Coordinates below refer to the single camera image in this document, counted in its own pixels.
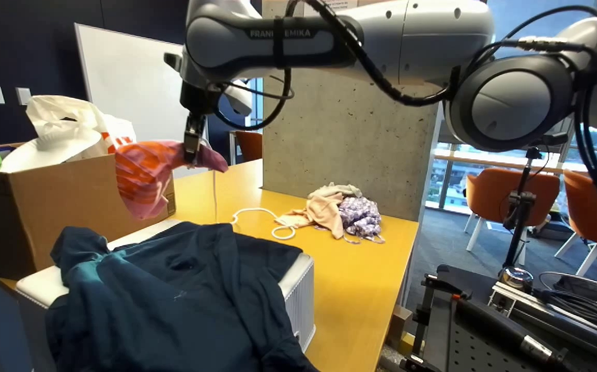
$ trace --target franka emika robot arm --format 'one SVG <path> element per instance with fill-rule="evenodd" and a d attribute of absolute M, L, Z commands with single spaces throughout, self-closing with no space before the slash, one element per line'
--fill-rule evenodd
<path fill-rule="evenodd" d="M 183 79 L 180 101 L 190 111 L 185 131 L 189 162 L 199 151 L 206 115 L 240 127 L 218 109 L 223 94 L 230 102 L 246 101 L 237 101 L 243 84 L 232 81 L 284 70 L 275 110 L 261 124 L 242 128 L 258 129 L 293 97 L 291 68 L 312 68 L 375 83 L 404 105 L 444 101 L 452 133 L 480 150 L 526 146 L 573 114 L 581 157 L 597 186 L 589 134 L 589 125 L 597 128 L 596 9 L 572 5 L 549 10 L 490 43 L 494 22 L 482 2 L 393 0 L 335 15 L 322 0 L 303 0 L 318 15 L 294 17 L 299 1 L 289 0 L 284 17 L 262 19 L 247 0 L 190 0 L 182 56 L 165 55 Z M 556 38 L 512 39 L 537 19 L 576 10 L 592 17 Z M 493 59 L 500 47 L 539 53 Z M 429 97 L 409 97 L 393 87 L 423 83 L 442 89 Z M 249 113 L 245 106 L 239 109 L 243 114 Z"/>

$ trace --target white box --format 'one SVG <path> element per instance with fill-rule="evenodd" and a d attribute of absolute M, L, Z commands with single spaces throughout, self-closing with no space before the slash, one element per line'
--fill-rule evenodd
<path fill-rule="evenodd" d="M 177 220 L 164 220 L 143 228 L 108 244 L 113 250 L 121 245 L 142 242 L 147 238 L 178 224 Z M 294 336 L 305 352 L 312 341 L 314 325 L 314 260 L 300 254 L 279 282 Z M 55 362 L 50 355 L 45 336 L 45 311 L 57 297 L 69 292 L 62 284 L 57 266 L 52 266 L 22 278 L 16 285 L 20 315 L 25 327 L 29 352 L 35 372 L 54 372 Z"/>

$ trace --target white chair leg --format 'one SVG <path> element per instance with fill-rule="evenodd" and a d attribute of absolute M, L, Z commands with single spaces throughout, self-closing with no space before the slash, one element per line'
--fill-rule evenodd
<path fill-rule="evenodd" d="M 558 249 L 556 254 L 554 254 L 553 256 L 555 258 L 562 258 L 563 256 L 565 256 L 565 252 L 567 252 L 567 250 L 569 250 L 578 239 L 579 236 L 577 235 L 577 233 L 573 233 L 572 236 L 570 236 L 570 238 L 567 239 L 567 242 L 565 242 L 565 244 L 563 244 L 562 247 L 560 247 L 560 249 Z"/>
<path fill-rule="evenodd" d="M 587 255 L 584 263 L 581 264 L 581 267 L 576 271 L 576 275 L 582 277 L 586 275 L 586 271 L 590 268 L 594 260 L 597 257 L 597 244 L 594 245 L 594 248 L 590 250 L 589 254 Z"/>
<path fill-rule="evenodd" d="M 468 217 L 468 221 L 466 221 L 466 226 L 464 226 L 464 233 L 468 233 L 468 226 L 470 225 L 470 222 L 475 219 L 475 216 L 477 216 L 477 214 L 471 212 L 470 217 Z"/>
<path fill-rule="evenodd" d="M 521 245 L 523 246 L 523 249 L 518 254 L 518 260 L 516 260 L 516 262 L 518 262 L 518 264 L 520 264 L 521 266 L 524 266 L 526 264 L 526 250 L 528 249 L 528 245 L 526 244 L 526 242 L 528 241 L 528 229 L 527 228 L 523 229 L 523 233 L 521 233 L 521 241 L 522 241 Z"/>
<path fill-rule="evenodd" d="M 475 225 L 475 230 L 473 230 L 473 235 L 470 236 L 470 240 L 468 240 L 468 246 L 466 247 L 467 251 L 473 250 L 473 246 L 475 245 L 475 241 L 478 239 L 478 235 L 480 235 L 480 230 L 482 229 L 482 225 L 484 224 L 485 219 L 480 217 L 478 220 L 478 224 Z"/>

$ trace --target cardboard box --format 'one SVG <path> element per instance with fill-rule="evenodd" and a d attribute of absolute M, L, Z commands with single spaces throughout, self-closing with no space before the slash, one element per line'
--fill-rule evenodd
<path fill-rule="evenodd" d="M 0 173 L 0 277 L 18 280 L 54 263 L 50 251 L 65 226 L 83 226 L 109 241 L 175 213 L 173 180 L 166 209 L 135 219 L 119 197 L 114 155 L 12 174 Z"/>

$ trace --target white paper plate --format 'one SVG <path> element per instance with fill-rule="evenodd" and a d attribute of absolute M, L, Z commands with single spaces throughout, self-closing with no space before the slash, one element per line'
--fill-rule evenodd
<path fill-rule="evenodd" d="M 86 128 L 46 134 L 11 151 L 2 160 L 0 172 L 13 173 L 60 164 L 90 148 L 99 140 L 100 133 Z"/>

